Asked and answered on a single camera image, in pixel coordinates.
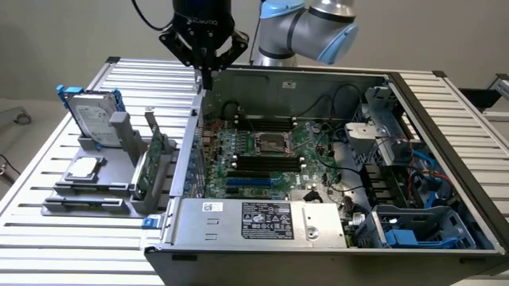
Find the white wall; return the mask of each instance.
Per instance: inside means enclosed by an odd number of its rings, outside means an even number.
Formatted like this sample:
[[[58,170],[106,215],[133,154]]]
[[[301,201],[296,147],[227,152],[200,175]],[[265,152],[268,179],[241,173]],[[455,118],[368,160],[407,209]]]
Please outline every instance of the white wall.
[[[170,1],[138,5],[161,26]],[[356,0],[355,8],[360,33],[337,66],[444,70],[463,87],[509,73],[509,1]],[[252,37],[257,0],[232,0],[232,14]],[[156,36],[128,0],[0,0],[0,97],[54,99],[53,87],[85,86],[109,55],[170,59]]]

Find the green circuit board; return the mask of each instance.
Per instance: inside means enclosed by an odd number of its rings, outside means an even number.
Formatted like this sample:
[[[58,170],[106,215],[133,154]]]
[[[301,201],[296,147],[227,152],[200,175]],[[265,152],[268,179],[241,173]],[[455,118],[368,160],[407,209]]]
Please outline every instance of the green circuit board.
[[[158,159],[164,150],[164,136],[160,133],[158,127],[152,128],[152,139],[148,145],[145,158],[141,166],[140,176],[137,178],[138,194],[142,197],[152,190],[157,176]]]
[[[336,171],[324,167],[317,161],[316,141],[321,134],[312,133],[309,127],[313,125],[313,122],[303,122],[288,132],[249,132],[237,131],[232,124],[224,123],[207,133],[209,144],[205,156],[205,197],[283,200],[288,197],[291,190],[308,189],[312,184],[321,184],[323,174],[325,174],[327,179],[331,179]],[[265,138],[284,138],[287,148],[283,150],[276,144],[260,145],[259,138],[261,136]],[[320,145],[325,146],[328,144],[327,140],[325,138]],[[232,159],[235,154],[252,157],[303,157],[305,167],[300,172],[269,172],[271,186],[235,186],[236,192],[231,194],[228,192],[231,186],[227,185],[227,173],[235,171],[231,166],[235,161]],[[321,154],[320,159],[328,165],[335,166],[333,158],[328,157],[327,154]]]

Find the metal frame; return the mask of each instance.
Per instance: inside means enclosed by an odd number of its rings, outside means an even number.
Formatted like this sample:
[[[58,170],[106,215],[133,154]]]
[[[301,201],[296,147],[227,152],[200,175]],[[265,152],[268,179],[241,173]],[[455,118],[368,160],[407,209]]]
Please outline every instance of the metal frame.
[[[435,102],[442,102],[451,95],[431,72],[328,70],[399,73],[438,128],[442,128],[438,132],[444,133],[452,148],[471,147],[470,141],[459,140],[466,137],[450,135],[451,130],[444,128],[454,126],[460,129],[458,126],[464,127],[464,123],[478,123],[466,111],[455,107],[432,107]],[[102,66],[89,85],[90,89],[102,91],[109,91],[112,87],[122,91],[126,110],[133,114],[130,121],[134,129],[141,134],[148,131],[137,117],[142,116],[140,111],[144,111],[145,106],[154,106],[164,132],[181,143],[181,130],[187,125],[188,108],[195,97],[192,69],[169,61],[120,59],[117,63]],[[73,135],[77,133],[66,115],[0,201],[0,284],[162,285],[138,250],[140,246],[158,242],[160,231],[141,230],[140,219],[46,218],[40,215],[40,203],[50,193],[46,188],[60,178],[58,173],[77,151],[77,135]],[[490,138],[482,137],[482,142],[490,148],[496,146]],[[470,158],[458,153],[470,172],[478,170],[478,165],[467,161]],[[503,278],[507,278],[507,274],[496,278],[476,276],[472,279]],[[470,280],[464,285],[483,285],[483,281]]]

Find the aluminum extrusion table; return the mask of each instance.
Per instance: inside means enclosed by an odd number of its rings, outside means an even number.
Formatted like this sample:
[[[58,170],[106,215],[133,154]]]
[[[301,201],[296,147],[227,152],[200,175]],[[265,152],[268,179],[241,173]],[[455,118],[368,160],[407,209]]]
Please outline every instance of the aluminum extrusion table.
[[[506,140],[446,77],[426,71],[398,72],[509,217]],[[141,136],[150,135],[142,112],[153,107],[161,131],[180,143],[195,96],[192,69],[170,61],[110,57],[88,89],[113,88],[121,91],[130,123]],[[140,251],[157,241],[158,231],[141,230],[141,219],[40,215],[41,203],[78,149],[77,135],[66,115],[0,202],[0,285],[161,285]],[[161,199],[160,209],[165,203]],[[503,279],[509,279],[509,272],[478,276],[456,285],[507,285]]]

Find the floor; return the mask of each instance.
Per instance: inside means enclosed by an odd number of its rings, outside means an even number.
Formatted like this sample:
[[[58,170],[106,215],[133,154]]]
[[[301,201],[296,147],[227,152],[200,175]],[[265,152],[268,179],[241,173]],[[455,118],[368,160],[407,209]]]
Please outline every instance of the floor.
[[[0,154],[22,172],[66,111],[58,101],[0,99],[0,112],[18,105],[26,109],[32,123],[24,126],[13,122],[0,125]],[[7,190],[9,186],[0,182],[0,199]]]

